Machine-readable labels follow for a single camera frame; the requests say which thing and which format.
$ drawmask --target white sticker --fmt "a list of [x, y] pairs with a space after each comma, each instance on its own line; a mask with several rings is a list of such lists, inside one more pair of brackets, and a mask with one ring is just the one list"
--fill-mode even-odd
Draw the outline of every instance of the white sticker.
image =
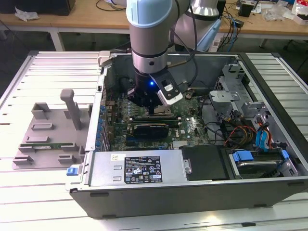
[[124, 160], [126, 154], [112, 154], [110, 160], [111, 161], [119, 161]]
[[33, 146], [34, 149], [51, 149], [50, 146]]
[[161, 178], [161, 177], [162, 177], [161, 175], [153, 175], [153, 176], [152, 176], [153, 179], [159, 179], [159, 178]]

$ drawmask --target aluminum extrusion table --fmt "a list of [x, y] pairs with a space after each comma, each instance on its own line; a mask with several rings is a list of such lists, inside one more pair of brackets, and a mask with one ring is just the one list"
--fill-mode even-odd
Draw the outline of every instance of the aluminum extrusion table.
[[[12, 170], [12, 159], [32, 118], [31, 108], [35, 102], [47, 102], [50, 108], [64, 108], [60, 92], [63, 88], [72, 88], [80, 108], [93, 103], [101, 71], [97, 55], [97, 52], [30, 55], [1, 98], [0, 230], [286, 231], [308, 228], [307, 192], [293, 195], [272, 208], [94, 220], [87, 217], [65, 190], [65, 169]], [[271, 54], [250, 53], [248, 56], [307, 138], [307, 86], [282, 59]]]

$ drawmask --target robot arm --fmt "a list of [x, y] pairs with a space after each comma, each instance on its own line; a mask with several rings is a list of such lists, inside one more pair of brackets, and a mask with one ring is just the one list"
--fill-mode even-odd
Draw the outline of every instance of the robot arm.
[[182, 94], [167, 69], [169, 42], [181, 44], [172, 31], [194, 48], [194, 26], [190, 6], [196, 18], [198, 50], [206, 51], [220, 26], [218, 0], [109, 0], [126, 6], [136, 87], [128, 99], [150, 114], [159, 104], [172, 105]]

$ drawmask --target white table leg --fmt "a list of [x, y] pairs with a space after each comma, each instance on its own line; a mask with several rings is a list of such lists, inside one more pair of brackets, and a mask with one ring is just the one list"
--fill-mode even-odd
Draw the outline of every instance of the white table leg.
[[65, 51], [60, 32], [50, 31], [49, 33], [51, 35], [51, 39], [53, 41], [54, 47], [56, 48], [56, 51]]
[[7, 39], [6, 34], [4, 33], [4, 30], [0, 30], [0, 40], [5, 41]]
[[259, 47], [263, 48], [268, 39], [264, 38], [259, 44]]
[[219, 43], [221, 39], [224, 37], [224, 33], [217, 33], [215, 36], [214, 41], [212, 42], [210, 48], [208, 49], [209, 52], [217, 52]]

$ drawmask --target warning label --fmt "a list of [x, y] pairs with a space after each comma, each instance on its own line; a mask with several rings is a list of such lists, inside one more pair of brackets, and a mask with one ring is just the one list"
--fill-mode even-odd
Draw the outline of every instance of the warning label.
[[126, 184], [163, 182], [159, 156], [126, 157], [124, 175]]

